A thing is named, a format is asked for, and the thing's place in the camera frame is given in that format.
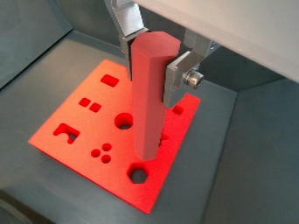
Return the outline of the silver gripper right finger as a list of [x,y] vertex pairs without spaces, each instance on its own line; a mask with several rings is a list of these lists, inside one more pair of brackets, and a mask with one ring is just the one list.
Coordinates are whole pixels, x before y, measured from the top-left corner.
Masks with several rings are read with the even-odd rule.
[[196,89],[202,85],[204,75],[199,72],[200,63],[220,48],[214,40],[190,29],[186,30],[183,43],[191,50],[179,56],[166,68],[163,104],[167,108],[176,104],[174,96],[183,86]]

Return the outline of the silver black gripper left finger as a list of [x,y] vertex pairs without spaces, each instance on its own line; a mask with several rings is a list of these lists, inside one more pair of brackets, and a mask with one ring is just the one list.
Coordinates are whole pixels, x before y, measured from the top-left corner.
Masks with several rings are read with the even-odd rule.
[[139,34],[148,31],[139,5],[132,0],[104,0],[119,33],[122,52],[126,55],[128,78],[132,78],[131,45]]

